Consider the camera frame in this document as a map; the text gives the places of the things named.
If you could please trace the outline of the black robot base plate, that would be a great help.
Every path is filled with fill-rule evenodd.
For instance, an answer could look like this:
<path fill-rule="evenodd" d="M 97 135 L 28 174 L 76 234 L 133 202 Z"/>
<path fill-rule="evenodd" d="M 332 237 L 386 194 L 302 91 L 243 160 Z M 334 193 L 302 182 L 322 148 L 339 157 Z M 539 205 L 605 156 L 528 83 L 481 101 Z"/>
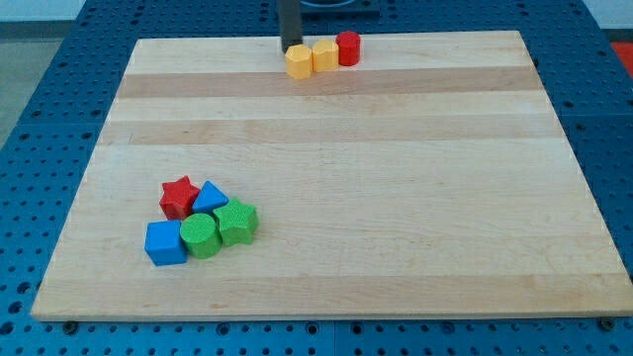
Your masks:
<path fill-rule="evenodd" d="M 301 0 L 303 14 L 379 14 L 380 0 Z"/>

